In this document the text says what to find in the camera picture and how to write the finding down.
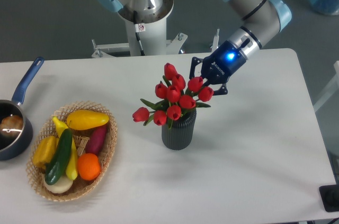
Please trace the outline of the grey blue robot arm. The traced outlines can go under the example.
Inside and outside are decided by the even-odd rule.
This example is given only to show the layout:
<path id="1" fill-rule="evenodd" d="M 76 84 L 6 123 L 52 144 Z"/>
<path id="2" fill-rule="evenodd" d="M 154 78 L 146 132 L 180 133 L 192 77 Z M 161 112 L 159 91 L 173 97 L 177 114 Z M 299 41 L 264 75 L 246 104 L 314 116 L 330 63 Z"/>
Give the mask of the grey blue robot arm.
<path id="1" fill-rule="evenodd" d="M 173 0 L 97 0 L 124 20 L 129 51 L 132 56 L 170 55 L 178 53 L 185 35 L 166 38 L 166 20 Z M 212 53 L 206 58 L 193 58 L 190 76 L 201 65 L 206 85 L 219 85 L 216 95 L 227 93 L 226 84 L 249 57 L 265 46 L 291 21 L 292 14 L 282 0 L 223 0 L 243 21 L 224 43 L 213 41 Z"/>

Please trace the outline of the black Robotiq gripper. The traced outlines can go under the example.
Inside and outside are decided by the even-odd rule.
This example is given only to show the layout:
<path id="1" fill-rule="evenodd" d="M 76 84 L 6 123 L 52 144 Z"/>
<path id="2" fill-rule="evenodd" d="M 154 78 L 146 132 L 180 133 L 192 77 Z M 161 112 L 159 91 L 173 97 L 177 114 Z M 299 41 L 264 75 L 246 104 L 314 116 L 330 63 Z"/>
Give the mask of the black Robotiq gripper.
<path id="1" fill-rule="evenodd" d="M 236 47 L 230 41 L 225 41 L 211 55 L 205 58 L 193 57 L 189 79 L 196 77 L 195 69 L 198 65 L 202 65 L 201 77 L 206 79 L 204 85 L 220 84 L 220 87 L 213 91 L 213 96 L 227 95 L 226 83 L 230 76 L 246 63 L 246 58 L 240 51 L 247 44 L 247 39 L 239 47 Z"/>

